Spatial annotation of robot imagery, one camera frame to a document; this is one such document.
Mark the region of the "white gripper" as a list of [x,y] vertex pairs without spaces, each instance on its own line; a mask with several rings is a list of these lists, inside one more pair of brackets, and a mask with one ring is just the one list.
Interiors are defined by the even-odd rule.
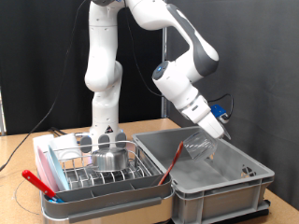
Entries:
[[215,139],[224,136],[224,129],[211,112],[202,118],[198,125]]

